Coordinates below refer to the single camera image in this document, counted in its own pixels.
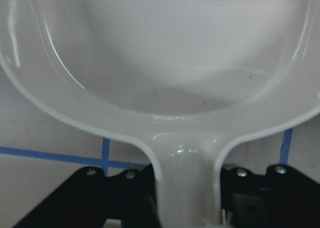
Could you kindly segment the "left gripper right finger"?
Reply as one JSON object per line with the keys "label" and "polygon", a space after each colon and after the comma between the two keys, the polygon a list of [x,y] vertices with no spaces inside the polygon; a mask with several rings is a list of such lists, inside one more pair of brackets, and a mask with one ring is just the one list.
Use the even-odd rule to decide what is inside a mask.
{"label": "left gripper right finger", "polygon": [[232,228],[320,226],[320,184],[291,166],[271,165],[265,174],[223,167],[220,190],[223,220]]}

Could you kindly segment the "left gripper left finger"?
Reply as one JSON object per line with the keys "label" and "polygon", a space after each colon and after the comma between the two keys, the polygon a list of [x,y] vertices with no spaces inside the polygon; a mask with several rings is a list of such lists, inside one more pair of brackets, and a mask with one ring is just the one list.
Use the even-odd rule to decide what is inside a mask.
{"label": "left gripper left finger", "polygon": [[78,169],[33,208],[16,228],[158,228],[152,165],[106,177],[99,167]]}

